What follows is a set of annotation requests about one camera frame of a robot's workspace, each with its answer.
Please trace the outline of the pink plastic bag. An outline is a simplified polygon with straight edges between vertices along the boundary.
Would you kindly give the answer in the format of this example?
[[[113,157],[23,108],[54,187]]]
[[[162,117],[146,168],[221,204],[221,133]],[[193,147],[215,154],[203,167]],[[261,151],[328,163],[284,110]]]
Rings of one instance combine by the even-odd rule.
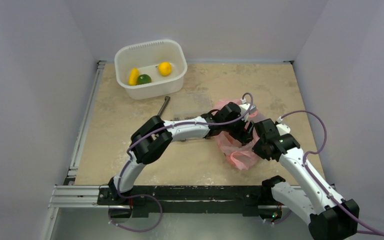
[[[238,105],[242,104],[240,99],[222,99],[214,104],[214,108],[221,109],[229,102]],[[265,116],[258,109],[252,110],[248,117],[248,120],[253,121],[254,123],[263,121],[264,119],[266,119]],[[219,135],[215,136],[214,139],[221,152],[225,155],[226,160],[233,167],[239,170],[248,170],[260,159],[260,157],[252,151],[252,147],[259,140],[255,129],[253,130],[252,136],[253,140],[246,145],[242,145],[238,140],[232,138],[225,131],[222,131]]]

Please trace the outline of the green fake apple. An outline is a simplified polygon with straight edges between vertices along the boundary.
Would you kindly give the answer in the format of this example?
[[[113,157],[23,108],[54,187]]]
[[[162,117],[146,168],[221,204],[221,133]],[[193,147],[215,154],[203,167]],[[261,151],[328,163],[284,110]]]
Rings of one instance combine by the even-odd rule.
[[[141,74],[137,77],[137,85],[149,84],[152,82],[152,78],[148,74]]]

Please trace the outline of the yellow fake banana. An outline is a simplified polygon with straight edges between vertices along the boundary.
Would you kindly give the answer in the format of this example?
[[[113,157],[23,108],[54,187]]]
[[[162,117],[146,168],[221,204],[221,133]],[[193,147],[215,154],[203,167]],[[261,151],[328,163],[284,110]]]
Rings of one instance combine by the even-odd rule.
[[[128,84],[130,86],[136,86],[138,84],[138,78],[140,76],[140,71],[137,68],[132,68],[128,78]]]

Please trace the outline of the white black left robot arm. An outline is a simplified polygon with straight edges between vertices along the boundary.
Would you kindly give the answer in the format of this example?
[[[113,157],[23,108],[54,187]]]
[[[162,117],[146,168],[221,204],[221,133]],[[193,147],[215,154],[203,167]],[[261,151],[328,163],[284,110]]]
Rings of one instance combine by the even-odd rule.
[[[256,111],[253,103],[245,99],[241,104],[228,102],[221,109],[213,109],[189,120],[162,120],[160,116],[151,117],[132,136],[127,150],[129,157],[120,173],[108,182],[108,187],[98,195],[98,205],[123,205],[129,199],[137,177],[146,165],[158,160],[173,142],[188,139],[209,139],[222,132],[246,145],[253,140],[253,123],[248,121]]]

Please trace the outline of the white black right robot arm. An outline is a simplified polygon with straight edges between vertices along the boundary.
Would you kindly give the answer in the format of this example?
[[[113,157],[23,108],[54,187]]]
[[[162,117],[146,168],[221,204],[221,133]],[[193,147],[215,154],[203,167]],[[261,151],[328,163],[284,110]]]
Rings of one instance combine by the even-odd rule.
[[[261,183],[260,196],[268,204],[275,201],[288,207],[307,225],[315,240],[345,240],[357,233],[360,208],[346,200],[317,173],[304,150],[283,123],[271,119],[254,124],[258,141],[252,151],[264,160],[280,163],[296,180],[294,189],[279,175]]]

